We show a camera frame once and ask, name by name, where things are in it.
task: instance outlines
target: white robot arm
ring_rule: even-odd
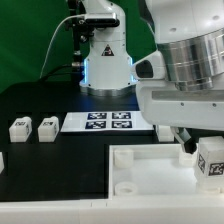
[[[158,51],[132,67],[144,118],[224,130],[224,2],[139,0]]]

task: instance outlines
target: green wall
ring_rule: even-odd
[[[137,0],[113,0],[127,16],[127,51],[134,61],[155,50],[147,25],[139,18]],[[57,25],[69,15],[65,0],[0,1],[0,92],[39,78],[46,50]],[[83,46],[84,55],[88,45]],[[61,29],[46,71],[72,59],[71,32]]]

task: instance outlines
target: black table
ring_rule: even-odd
[[[109,145],[156,143],[152,131],[105,131],[62,134],[39,143],[37,128],[67,112],[136,111],[135,93],[96,97],[80,93],[70,82],[21,83],[0,94],[0,202],[107,198]],[[29,116],[33,132],[26,143],[10,143],[8,129]]]

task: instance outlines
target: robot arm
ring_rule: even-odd
[[[132,67],[143,117],[157,125],[223,131],[224,2],[139,0],[139,5],[144,20],[154,25],[158,49]]]
[[[126,52],[124,11],[108,0],[78,2],[86,11],[77,24],[81,30],[80,40],[90,43],[81,91],[99,96],[132,91],[135,81],[130,73],[132,59]]]

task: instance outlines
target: white paper sheet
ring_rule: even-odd
[[[153,130],[140,111],[68,113],[61,132]]]

